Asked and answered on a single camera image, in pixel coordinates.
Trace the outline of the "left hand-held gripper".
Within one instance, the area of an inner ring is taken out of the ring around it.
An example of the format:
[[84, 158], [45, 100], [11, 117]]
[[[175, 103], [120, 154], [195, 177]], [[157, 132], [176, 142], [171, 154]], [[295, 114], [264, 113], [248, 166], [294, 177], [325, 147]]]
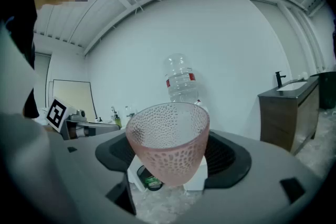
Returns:
[[120, 130], [116, 124], [89, 122], [84, 110], [77, 110], [59, 98], [54, 98], [46, 115], [48, 124], [64, 140], [97, 136]]

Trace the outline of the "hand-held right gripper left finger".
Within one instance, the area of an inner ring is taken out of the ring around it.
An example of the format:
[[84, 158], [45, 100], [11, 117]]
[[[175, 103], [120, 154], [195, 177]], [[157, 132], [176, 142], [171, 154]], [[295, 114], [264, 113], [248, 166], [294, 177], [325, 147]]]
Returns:
[[139, 223], [124, 172], [102, 191], [61, 137], [19, 114], [1, 114], [1, 222]]

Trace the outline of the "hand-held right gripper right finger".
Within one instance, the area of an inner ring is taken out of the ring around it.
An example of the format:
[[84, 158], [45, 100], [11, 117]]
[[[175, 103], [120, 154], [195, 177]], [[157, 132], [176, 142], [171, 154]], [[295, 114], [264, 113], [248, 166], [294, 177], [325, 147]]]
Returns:
[[222, 170], [205, 181], [184, 223], [305, 223], [322, 180], [280, 147], [217, 130], [211, 142], [229, 147], [212, 153]]

